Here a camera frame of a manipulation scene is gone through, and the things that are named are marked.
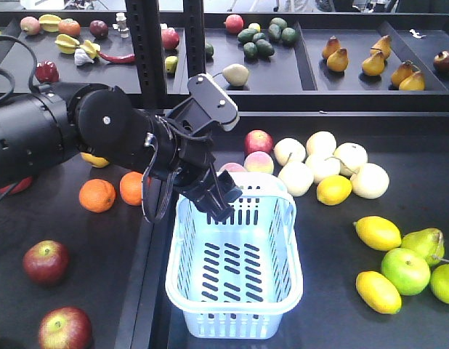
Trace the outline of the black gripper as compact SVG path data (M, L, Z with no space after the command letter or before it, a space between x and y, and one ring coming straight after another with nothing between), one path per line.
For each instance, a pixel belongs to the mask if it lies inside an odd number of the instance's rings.
M148 174L170 182L180 193L195 190L205 182L214 183L211 174L214 157L211 155L212 129L219 126L216 112L207 111L195 98L189 97L165 116L151 118L152 144L155 153ZM229 202L242 195L231 174L224 170L218 176L219 190L206 190L190 197L199 212L216 222L224 222L234 214Z

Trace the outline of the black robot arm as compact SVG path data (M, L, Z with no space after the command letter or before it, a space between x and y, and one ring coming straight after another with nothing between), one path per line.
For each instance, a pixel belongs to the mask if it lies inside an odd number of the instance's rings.
M86 151L165 182L160 220L178 192L216 221L226 220L241 189L217 174L211 152L214 127L231 130L237 105L207 75L192 77L189 97L166 115L132 106L118 87L54 83L0 102L0 188Z

